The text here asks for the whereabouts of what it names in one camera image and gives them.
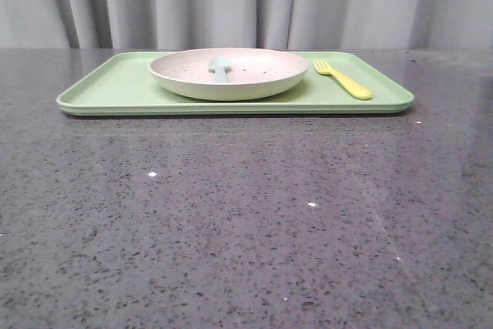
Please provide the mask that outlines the light green plastic tray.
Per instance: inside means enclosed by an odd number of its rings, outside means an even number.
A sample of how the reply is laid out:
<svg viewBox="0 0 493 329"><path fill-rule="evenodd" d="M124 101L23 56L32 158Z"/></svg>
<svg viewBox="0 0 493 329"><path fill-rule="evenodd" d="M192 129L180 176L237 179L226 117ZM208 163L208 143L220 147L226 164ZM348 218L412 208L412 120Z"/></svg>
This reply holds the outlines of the light green plastic tray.
<svg viewBox="0 0 493 329"><path fill-rule="evenodd" d="M300 52L312 62L327 61L373 93L370 100L349 95L331 76L309 69L292 89L257 100L212 102L186 98L164 89L149 64L161 52L114 55L57 98L75 116L204 116L270 114L377 114L403 112L414 96L357 56L346 52Z"/></svg>

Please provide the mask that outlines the grey pleated curtain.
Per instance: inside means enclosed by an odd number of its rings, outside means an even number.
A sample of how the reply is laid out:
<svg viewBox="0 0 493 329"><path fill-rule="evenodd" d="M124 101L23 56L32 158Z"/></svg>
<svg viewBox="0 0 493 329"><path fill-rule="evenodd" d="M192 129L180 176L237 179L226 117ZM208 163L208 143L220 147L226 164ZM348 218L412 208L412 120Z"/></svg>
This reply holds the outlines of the grey pleated curtain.
<svg viewBox="0 0 493 329"><path fill-rule="evenodd" d="M10 48L489 48L492 0L1 0Z"/></svg>

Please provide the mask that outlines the pale pink speckled plate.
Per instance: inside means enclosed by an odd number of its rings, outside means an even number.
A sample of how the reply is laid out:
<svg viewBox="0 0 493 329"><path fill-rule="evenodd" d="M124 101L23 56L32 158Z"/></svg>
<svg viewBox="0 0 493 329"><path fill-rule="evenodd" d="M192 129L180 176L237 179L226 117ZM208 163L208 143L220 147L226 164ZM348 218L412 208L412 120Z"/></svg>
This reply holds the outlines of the pale pink speckled plate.
<svg viewBox="0 0 493 329"><path fill-rule="evenodd" d="M221 56L231 63L228 83L214 81L208 65ZM194 99L241 101L274 96L296 86L310 67L303 57L289 52L252 48L192 49L153 60L155 80L175 94Z"/></svg>

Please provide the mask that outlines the yellow plastic fork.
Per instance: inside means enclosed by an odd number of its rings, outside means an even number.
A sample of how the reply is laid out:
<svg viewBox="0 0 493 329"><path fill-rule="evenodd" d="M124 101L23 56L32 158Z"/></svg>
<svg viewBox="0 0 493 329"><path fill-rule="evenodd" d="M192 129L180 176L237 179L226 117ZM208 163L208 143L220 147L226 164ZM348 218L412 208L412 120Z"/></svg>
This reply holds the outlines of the yellow plastic fork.
<svg viewBox="0 0 493 329"><path fill-rule="evenodd" d="M353 80L351 77L345 75L341 71L335 69L328 62L323 59L314 60L315 71L323 76L332 76L341 87L348 92L352 97L359 100L371 100L373 99L373 93L360 83Z"/></svg>

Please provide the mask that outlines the light blue plastic spoon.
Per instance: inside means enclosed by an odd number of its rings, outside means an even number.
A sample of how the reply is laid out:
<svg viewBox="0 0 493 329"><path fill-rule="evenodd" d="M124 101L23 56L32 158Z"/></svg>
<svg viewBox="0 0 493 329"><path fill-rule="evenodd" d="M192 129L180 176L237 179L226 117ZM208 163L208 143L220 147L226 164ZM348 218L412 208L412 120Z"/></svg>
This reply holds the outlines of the light blue plastic spoon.
<svg viewBox="0 0 493 329"><path fill-rule="evenodd" d="M217 56L210 60L208 69L214 74L214 81L216 83L228 83L227 73L231 70L231 63L228 59Z"/></svg>

